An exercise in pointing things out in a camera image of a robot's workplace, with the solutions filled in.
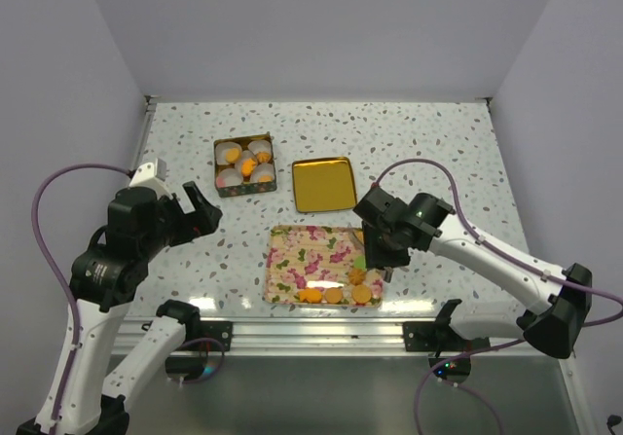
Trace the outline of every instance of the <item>gray wall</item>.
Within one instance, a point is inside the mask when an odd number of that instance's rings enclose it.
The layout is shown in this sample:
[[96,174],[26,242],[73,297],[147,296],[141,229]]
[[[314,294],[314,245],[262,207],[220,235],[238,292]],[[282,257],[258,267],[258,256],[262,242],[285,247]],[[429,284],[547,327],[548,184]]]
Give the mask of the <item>gray wall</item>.
[[[533,253],[589,266],[623,295],[623,0],[550,0],[494,99],[500,149]],[[591,316],[617,307],[597,299]],[[577,346],[595,414],[623,415],[623,327]]]
[[[52,382],[66,301],[30,230],[30,201],[71,163],[128,164],[143,99],[94,0],[0,0],[0,433],[34,417]],[[43,231],[63,270],[105,219],[123,176],[50,188]]]
[[491,96],[547,0],[97,0],[144,93]]

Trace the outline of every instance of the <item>terrazzo tabletop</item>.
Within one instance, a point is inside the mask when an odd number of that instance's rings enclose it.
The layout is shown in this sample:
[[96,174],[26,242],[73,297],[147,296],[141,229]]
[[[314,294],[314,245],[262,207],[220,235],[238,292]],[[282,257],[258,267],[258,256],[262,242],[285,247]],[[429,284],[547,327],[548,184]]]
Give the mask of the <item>terrazzo tabletop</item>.
[[[274,139],[276,192],[220,199],[214,188],[213,140],[269,131]],[[143,161],[167,163],[166,183],[191,205],[182,184],[193,180],[223,210],[219,230],[167,249],[150,264],[130,315],[154,316],[167,299],[190,302],[205,317],[432,317],[445,301],[514,300],[499,287],[450,260],[416,252],[394,272],[378,308],[283,306],[263,300],[269,231],[279,224],[359,225],[352,211],[301,214],[292,194],[291,164],[346,156],[357,195],[381,171],[404,158],[444,164],[456,177],[469,219],[527,251],[490,115],[484,103],[159,103]],[[406,201],[417,192],[451,200],[449,183],[434,167],[396,168],[383,183]]]

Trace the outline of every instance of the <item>floral cloth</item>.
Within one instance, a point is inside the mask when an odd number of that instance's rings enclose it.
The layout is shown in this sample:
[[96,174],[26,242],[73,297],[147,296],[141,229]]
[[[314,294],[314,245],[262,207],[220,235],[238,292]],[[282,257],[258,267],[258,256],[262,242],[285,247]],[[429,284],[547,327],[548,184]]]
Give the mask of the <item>floral cloth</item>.
[[[344,297],[338,306],[357,306],[351,296],[348,272],[363,252],[350,239],[351,228],[324,226],[275,226],[266,262],[264,299],[273,304],[300,304],[299,292],[307,287],[324,291],[342,288]],[[362,307],[377,307],[383,295],[383,273],[366,273],[363,284],[370,288],[372,299]],[[329,306],[323,299],[319,305]]]

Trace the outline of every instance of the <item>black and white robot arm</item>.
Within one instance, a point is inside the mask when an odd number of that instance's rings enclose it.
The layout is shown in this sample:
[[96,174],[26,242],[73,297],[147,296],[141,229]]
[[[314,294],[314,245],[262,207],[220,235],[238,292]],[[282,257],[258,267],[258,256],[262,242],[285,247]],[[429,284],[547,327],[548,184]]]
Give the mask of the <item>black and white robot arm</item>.
[[[547,355],[570,356],[591,300],[566,284],[591,287],[589,270],[578,264],[564,270],[470,225],[479,235],[475,238],[449,204],[429,194],[417,194],[407,204],[374,186],[354,211],[363,220],[368,268],[406,266],[409,248],[429,251],[479,273],[523,305],[518,310],[508,302],[468,305],[451,301],[451,309],[442,311],[451,316],[449,326],[461,338],[522,338]],[[521,268],[494,254],[484,243],[523,264],[538,266],[544,274]],[[560,283],[550,276],[559,278]]]
[[[194,211],[184,213],[165,184],[165,163],[143,164],[127,188],[108,205],[106,242],[92,239],[72,265],[69,283],[80,318],[74,339],[72,310],[52,387],[36,418],[18,435],[124,434],[128,411],[166,358],[184,342],[201,335],[199,310],[167,301],[148,332],[106,377],[113,344],[147,265],[163,248],[214,233],[222,212],[197,186],[184,184]],[[67,372],[66,362],[72,360]]]

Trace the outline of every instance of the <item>purple cable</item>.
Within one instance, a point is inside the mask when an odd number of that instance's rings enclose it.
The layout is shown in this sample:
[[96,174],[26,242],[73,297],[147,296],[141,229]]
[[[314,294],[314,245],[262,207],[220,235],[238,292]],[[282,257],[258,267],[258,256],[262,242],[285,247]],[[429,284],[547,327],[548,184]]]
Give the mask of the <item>purple cable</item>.
[[[87,169],[87,168],[107,169],[107,170],[113,170],[115,172],[121,172],[122,174],[127,175],[127,176],[130,175],[130,172],[128,170],[122,169],[120,167],[115,167],[114,165],[99,164],[99,163],[84,163],[84,164],[70,165],[64,169],[58,170],[57,172],[50,175],[46,180],[43,181],[43,183],[41,184],[41,186],[37,189],[37,192],[35,193],[34,200],[32,201],[32,207],[30,209],[30,221],[32,223],[32,231],[35,234],[35,239],[37,240],[37,244],[39,245],[39,248],[41,249],[41,253],[43,254],[44,258],[48,262],[48,265],[50,265],[52,272],[55,274],[56,279],[58,280],[58,284],[60,284],[60,287],[62,287],[62,291],[65,293],[65,297],[67,298],[67,302],[69,303],[69,308],[71,310],[71,317],[73,320],[71,343],[74,346],[77,346],[80,342],[80,312],[78,311],[78,305],[76,304],[76,300],[74,299],[71,293],[71,289],[69,289],[69,284],[67,284],[67,280],[65,279],[62,271],[56,264],[54,257],[50,253],[50,250],[48,249],[48,246],[46,245],[46,242],[43,240],[43,236],[41,235],[41,227],[39,226],[39,203],[41,201],[41,196],[43,196],[43,193],[45,192],[45,190],[58,177],[60,177],[63,174],[66,174],[67,172],[72,172],[74,170]],[[60,413],[60,403],[62,401],[65,388],[67,387],[67,382],[69,381],[69,375],[71,373],[71,368],[74,365],[75,358],[76,358],[76,348],[73,348],[69,351],[69,354],[67,355],[65,368],[63,369],[62,375],[60,377],[60,381],[58,382],[58,389],[56,390],[55,401],[52,406],[52,419],[53,420],[58,419],[58,414]],[[52,429],[50,430],[50,435],[55,435],[55,434],[56,434],[56,425],[53,425]]]
[[203,383],[204,381],[208,381],[210,380],[212,377],[214,377],[220,370],[221,367],[223,367],[223,363],[225,362],[225,347],[223,346],[223,344],[217,340],[213,340],[212,338],[197,338],[196,340],[190,340],[186,343],[184,343],[183,345],[181,345],[178,350],[181,350],[185,347],[189,347],[191,345],[194,344],[201,344],[201,343],[210,343],[210,344],[216,344],[216,346],[219,348],[219,350],[221,351],[221,358],[218,360],[218,364],[216,364],[216,368],[210,372],[207,375],[201,376],[198,379],[195,380],[186,380],[186,381],[182,381],[182,384],[196,384],[196,383]]
[[[438,163],[437,161],[434,160],[428,160],[425,158],[410,158],[407,160],[402,160],[399,161],[397,163],[394,163],[392,165],[390,165],[388,168],[386,168],[381,175],[379,176],[379,178],[372,184],[373,186],[378,186],[381,184],[381,181],[383,180],[383,178],[395,167],[398,167],[399,165],[403,165],[403,164],[407,164],[407,163],[424,163],[424,164],[430,164],[430,165],[434,165],[435,167],[437,167],[438,169],[441,169],[441,171],[443,171],[444,174],[446,174],[446,176],[448,177],[448,180],[450,181],[450,187],[452,190],[452,195],[453,195],[453,199],[455,202],[455,209],[457,210],[457,216],[460,220],[460,222],[463,224],[463,226],[465,227],[465,229],[470,233],[471,236],[473,236],[475,239],[477,239],[482,245],[484,245],[486,248],[488,248],[489,250],[491,250],[492,252],[494,252],[495,255],[499,256],[500,258],[503,258],[504,260],[506,260],[507,262],[522,268],[528,272],[531,272],[533,274],[537,274],[539,276],[545,276],[548,280],[551,280],[557,284],[561,284],[564,285],[566,287],[570,287],[571,289],[576,289],[578,291],[584,292],[586,294],[594,294],[596,296],[601,296],[604,297],[606,299],[610,299],[616,303],[618,303],[621,306],[621,310],[618,313],[615,313],[614,315],[611,316],[607,316],[606,318],[601,318],[598,320],[593,320],[590,322],[586,322],[584,323],[584,327],[590,327],[590,326],[596,326],[596,325],[603,325],[606,323],[610,323],[612,321],[618,320],[619,318],[623,317],[623,298],[617,297],[614,294],[610,294],[609,292],[606,291],[601,291],[599,289],[594,289],[592,287],[586,287],[586,286],[582,286],[580,284],[575,284],[573,282],[570,281],[566,281],[565,279],[562,278],[558,278],[552,275],[546,275],[544,273],[544,271],[529,265],[525,262],[522,262],[521,260],[513,257],[512,255],[509,255],[508,253],[504,252],[503,250],[497,248],[495,245],[491,244],[490,242],[488,242],[485,239],[481,239],[480,235],[478,234],[478,232],[474,229],[474,227],[471,226],[471,224],[469,224],[469,221],[467,221],[467,218],[460,206],[460,199],[458,196],[458,187],[457,187],[457,182],[455,180],[455,178],[453,177],[452,173],[450,172],[450,170],[448,170],[448,168],[446,168],[444,165]],[[458,360],[461,358],[465,358],[465,357],[469,357],[470,355],[475,355],[475,354],[480,354],[483,352],[489,352],[491,350],[500,350],[500,349],[504,349],[507,347],[510,347],[511,345],[515,345],[515,344],[519,344],[522,343],[523,340],[517,340],[517,341],[513,341],[510,343],[506,343],[506,344],[499,344],[499,345],[494,345],[492,347],[487,347],[485,349],[478,349],[478,350],[473,350],[473,351],[468,351],[468,352],[464,352],[462,354],[453,356],[453,357],[449,357],[448,359],[442,360],[441,362],[437,363],[436,365],[434,365],[431,369],[430,369],[430,373],[426,373],[426,375],[424,376],[424,378],[421,380],[420,384],[418,385],[418,389],[416,391],[416,399],[415,399],[415,403],[414,403],[414,417],[416,419],[416,427],[418,429],[418,433],[420,435],[423,434],[422,430],[421,430],[421,425],[420,425],[420,418],[418,415],[418,411],[419,411],[419,407],[420,407],[420,399],[421,399],[421,391],[424,387],[424,384],[426,383],[426,381],[428,380],[428,377],[430,377],[437,369],[439,369],[442,365],[445,365],[448,362],[452,362],[454,360]],[[482,401],[488,408],[489,410],[493,413],[494,417],[495,417],[495,421],[497,423],[497,427],[499,429],[499,433],[503,434],[504,430],[501,424],[501,419],[499,417],[499,413],[495,410],[495,408],[482,396],[480,395],[477,391],[465,387],[465,386],[458,386],[458,388],[462,389],[463,391],[466,391],[467,393],[471,394],[472,396],[478,398],[480,401]]]
[[[424,376],[424,378],[421,379],[420,383],[418,384],[418,388],[416,389],[416,398],[415,398],[414,406],[413,406],[413,414],[414,414],[414,418],[416,420],[416,428],[418,429],[418,433],[420,435],[423,435],[423,433],[424,433],[423,430],[421,429],[420,416],[419,416],[421,391],[423,390],[424,385],[426,384],[426,382],[428,381],[428,378],[431,375],[433,375],[438,369],[440,369],[441,367],[443,367],[447,363],[452,362],[454,360],[464,359],[464,358],[470,357],[472,355],[482,354],[483,352],[490,352],[492,350],[506,349],[506,348],[508,348],[508,347],[510,347],[512,345],[520,344],[523,341],[524,340],[516,340],[516,341],[511,341],[509,343],[492,345],[491,347],[487,347],[485,349],[468,350],[468,351],[463,352],[461,354],[453,355],[452,357],[448,357],[447,359],[441,360],[441,361],[437,362],[435,365],[433,365],[430,368],[430,372],[426,372],[426,375]],[[471,394],[475,398],[479,399],[480,401],[482,401],[485,404],[485,406],[487,406],[487,408],[489,408],[489,410],[492,412],[492,414],[495,417],[495,423],[497,424],[497,428],[499,430],[500,435],[503,435],[504,427],[502,426],[501,417],[499,416],[499,413],[495,410],[495,408],[491,405],[491,403],[489,403],[475,389],[471,389],[471,388],[468,388],[468,387],[465,387],[465,386],[462,386],[462,385],[459,385],[458,388],[463,390],[463,391],[465,391],[465,392],[467,392],[467,393],[469,393],[469,394]]]
[[552,276],[552,275],[546,275],[543,270],[540,270],[539,268],[536,268],[536,267],[534,267],[532,265],[529,265],[529,264],[527,264],[525,262],[522,262],[521,260],[519,260],[519,259],[513,257],[512,255],[509,255],[508,253],[504,252],[503,250],[497,248],[495,245],[493,245],[492,243],[488,242],[485,239],[480,239],[480,235],[471,226],[471,224],[469,224],[469,221],[467,221],[467,218],[465,217],[465,214],[464,214],[462,208],[460,207],[460,200],[458,199],[457,182],[455,181],[455,178],[453,177],[453,175],[450,173],[450,171],[444,165],[438,163],[437,161],[427,160],[427,159],[424,159],[424,158],[410,158],[408,160],[399,161],[398,163],[394,163],[390,167],[388,167],[386,170],[384,170],[373,185],[379,185],[381,183],[381,180],[387,175],[388,172],[390,172],[395,167],[398,167],[399,165],[407,164],[407,163],[424,163],[424,164],[434,165],[435,167],[441,169],[444,172],[444,174],[446,174],[446,176],[450,180],[450,187],[452,188],[453,199],[455,201],[455,209],[457,210],[457,216],[458,216],[460,222],[463,224],[463,226],[465,227],[466,231],[468,231],[482,245],[484,245],[489,250],[494,252],[495,255],[497,255],[500,258],[503,258],[507,262],[509,262],[509,263],[511,263],[511,264],[513,264],[513,265],[523,269],[523,270],[526,270],[527,272],[531,272],[532,274],[536,274],[538,276],[543,276],[546,279],[551,280],[552,282],[555,282],[557,284],[563,285],[565,287],[569,287],[571,289],[575,289],[575,290],[584,292],[586,294],[593,294],[595,296],[600,296],[600,297],[604,297],[606,299],[610,299],[611,301],[614,301],[614,302],[618,303],[621,306],[621,310],[619,310],[618,313],[615,313],[614,315],[611,315],[611,316],[607,316],[606,318],[601,318],[599,320],[593,320],[593,321],[586,322],[586,323],[584,323],[584,327],[590,327],[590,326],[596,326],[596,325],[604,325],[606,323],[610,323],[612,321],[618,320],[619,318],[623,317],[623,298],[615,296],[614,294],[610,294],[609,292],[606,292],[606,291],[602,291],[602,290],[599,290],[599,289],[594,289],[592,287],[582,286],[580,284],[575,284],[574,282],[567,281],[567,280],[565,280],[563,278],[559,278],[559,277]]

